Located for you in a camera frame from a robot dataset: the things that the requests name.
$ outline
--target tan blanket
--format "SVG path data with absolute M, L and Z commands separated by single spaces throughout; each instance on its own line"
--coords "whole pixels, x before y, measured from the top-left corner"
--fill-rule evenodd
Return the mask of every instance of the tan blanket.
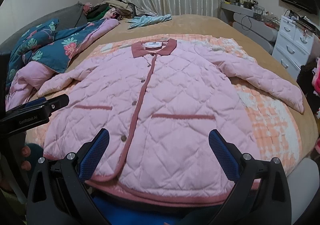
M 156 25 L 135 28 L 132 30 L 127 30 L 127 28 L 128 23 L 121 21 L 121 24 L 118 27 L 101 37 L 75 58 L 67 71 L 70 71 L 79 65 L 79 63 L 82 62 L 98 45 L 157 34 L 201 34 L 211 35 L 217 38 L 233 38 L 243 47 L 243 50 L 246 51 L 249 56 L 252 56 L 257 60 L 260 66 L 273 71 L 280 77 L 297 85 L 281 64 L 272 58 L 272 56 L 270 56 L 261 46 L 217 18 L 199 15 L 180 15 L 173 16 L 173 20 L 171 21 Z M 300 132 L 302 146 L 300 159 L 313 149 L 318 137 L 316 122 L 305 98 L 304 107 L 305 113 L 303 115 L 289 108 Z M 34 141 L 34 138 L 30 136 L 30 133 L 28 133 L 28 140 Z M 272 146 L 272 144 L 273 142 L 271 141 L 270 145 L 266 144 L 262 145 L 262 147 L 264 146 L 266 151 L 273 151 L 269 150 L 269 147 Z

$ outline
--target screw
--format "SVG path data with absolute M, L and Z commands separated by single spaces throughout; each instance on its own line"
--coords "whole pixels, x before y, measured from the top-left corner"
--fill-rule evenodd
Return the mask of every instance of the screw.
M 39 164 L 42 164 L 44 161 L 45 161 L 45 158 L 44 158 L 44 157 L 40 157 L 40 158 L 38 159 L 38 163 L 39 163 Z
M 275 164 L 279 164 L 280 163 L 280 159 L 275 157 L 275 158 L 273 158 L 273 162 L 275 162 Z
M 251 159 L 251 155 L 250 154 L 243 154 L 243 158 L 245 160 L 250 160 Z
M 69 153 L 68 155 L 67 155 L 67 158 L 69 159 L 69 160 L 72 160 L 73 158 L 75 158 L 75 154 L 74 153 Z

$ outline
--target finger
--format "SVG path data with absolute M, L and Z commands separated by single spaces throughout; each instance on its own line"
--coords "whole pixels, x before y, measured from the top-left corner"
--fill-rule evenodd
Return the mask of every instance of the finger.
M 24 161 L 21 164 L 21 169 L 25 171 L 30 171 L 31 170 L 31 164 L 28 161 Z
M 21 154 L 23 157 L 28 157 L 31 154 L 30 148 L 28 146 L 25 146 L 24 148 L 22 148 Z

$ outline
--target blue gripper pad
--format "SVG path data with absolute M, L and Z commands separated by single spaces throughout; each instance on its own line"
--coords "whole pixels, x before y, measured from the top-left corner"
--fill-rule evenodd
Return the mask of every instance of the blue gripper pad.
M 91 179 L 100 159 L 109 145 L 110 136 L 108 130 L 102 129 L 102 132 L 98 135 L 99 137 L 97 139 L 93 139 L 94 144 L 80 163 L 79 179 L 81 182 Z
M 34 106 L 34 105 L 38 105 L 38 104 L 40 104 L 42 102 L 45 102 L 45 101 L 46 101 L 46 98 L 45 97 L 41 97 L 41 98 L 38 98 L 36 100 L 33 100 L 33 101 L 30 101 L 30 102 L 26 103 L 24 107 L 26 108 L 26 107 L 31 107 L 31 106 Z
M 235 159 L 235 157 L 230 152 L 230 150 L 228 149 L 228 144 L 229 143 L 227 143 L 223 139 L 223 137 L 220 135 L 220 133 L 216 129 L 210 132 L 209 145 L 214 155 L 216 156 L 228 180 L 234 181 L 236 183 L 240 178 L 239 164 Z

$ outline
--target clothing label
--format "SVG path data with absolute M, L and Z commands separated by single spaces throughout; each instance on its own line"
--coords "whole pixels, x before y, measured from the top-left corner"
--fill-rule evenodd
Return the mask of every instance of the clothing label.
M 162 42 L 146 42 L 144 46 L 146 48 L 158 48 L 162 47 Z

